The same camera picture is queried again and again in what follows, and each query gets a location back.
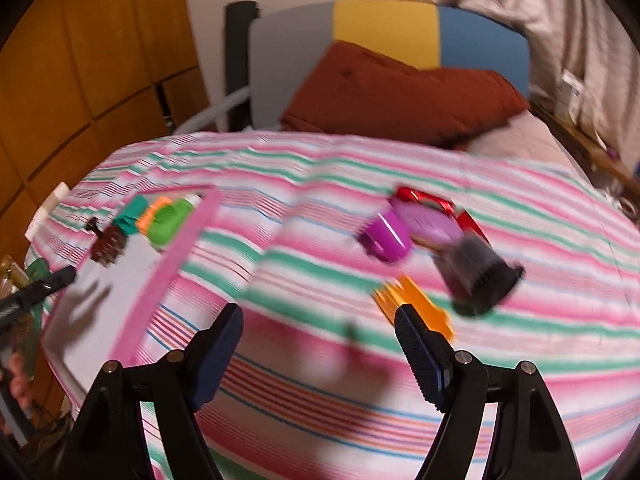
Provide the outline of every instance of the orange plastic object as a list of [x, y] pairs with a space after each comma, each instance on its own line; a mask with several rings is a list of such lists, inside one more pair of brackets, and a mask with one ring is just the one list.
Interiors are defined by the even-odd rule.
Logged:
[[391, 324], [398, 307], [411, 303], [429, 330], [440, 332], [449, 342], [455, 338], [449, 325], [449, 314], [435, 306], [407, 275], [400, 276], [395, 283], [385, 283], [374, 291], [373, 298]]
[[144, 213], [142, 213], [142, 216], [136, 220], [136, 227], [138, 228], [138, 231], [146, 236], [146, 232], [148, 231], [151, 222], [154, 220], [154, 216], [156, 216], [156, 211], [171, 203], [173, 203], [173, 200], [169, 197], [161, 196], [157, 198], [156, 201], [153, 202]]

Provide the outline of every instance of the brown pillow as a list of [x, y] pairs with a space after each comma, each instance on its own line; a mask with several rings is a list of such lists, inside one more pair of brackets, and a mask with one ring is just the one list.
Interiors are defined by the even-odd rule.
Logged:
[[337, 41], [298, 89], [280, 121], [290, 132], [325, 132], [452, 146], [503, 126], [526, 99], [491, 70], [418, 70]]

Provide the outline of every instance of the striped tablecloth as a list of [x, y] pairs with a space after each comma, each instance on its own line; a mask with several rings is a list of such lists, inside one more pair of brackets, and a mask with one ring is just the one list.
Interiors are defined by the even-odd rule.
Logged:
[[[227, 301], [244, 336], [198, 421], [228, 479], [413, 479], [440, 415], [424, 402], [371, 293], [409, 274], [452, 312], [454, 347], [486, 364], [528, 359], [556, 400], [583, 476], [602, 478], [640, 420], [640, 234], [550, 168], [423, 146], [309, 134], [199, 133], [118, 150], [58, 206], [28, 255], [78, 263], [90, 216], [126, 197], [214, 184], [222, 207], [170, 283], [135, 355], [182, 348]], [[454, 200], [526, 278], [480, 318], [453, 313], [431, 255], [369, 258], [354, 234], [397, 184]], [[143, 407], [158, 478], [170, 478]], [[489, 406], [469, 478], [479, 479]]]

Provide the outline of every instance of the curtain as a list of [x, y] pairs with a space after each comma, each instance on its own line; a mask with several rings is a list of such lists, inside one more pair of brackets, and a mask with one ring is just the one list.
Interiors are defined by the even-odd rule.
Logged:
[[638, 51], [604, 0], [424, 0], [472, 10], [529, 41], [532, 98], [553, 106], [566, 68], [584, 80], [582, 131], [597, 132], [632, 169], [640, 158]]

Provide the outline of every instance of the blue gripper pad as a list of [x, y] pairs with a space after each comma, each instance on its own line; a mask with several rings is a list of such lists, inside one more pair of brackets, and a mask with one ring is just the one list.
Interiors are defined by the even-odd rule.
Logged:
[[444, 412], [450, 401], [453, 349], [439, 332], [429, 330], [413, 305], [396, 310], [396, 337], [409, 361], [424, 400]]
[[243, 327], [242, 310], [235, 303], [227, 303], [211, 328], [198, 332], [184, 349], [187, 398], [194, 412], [213, 399]]

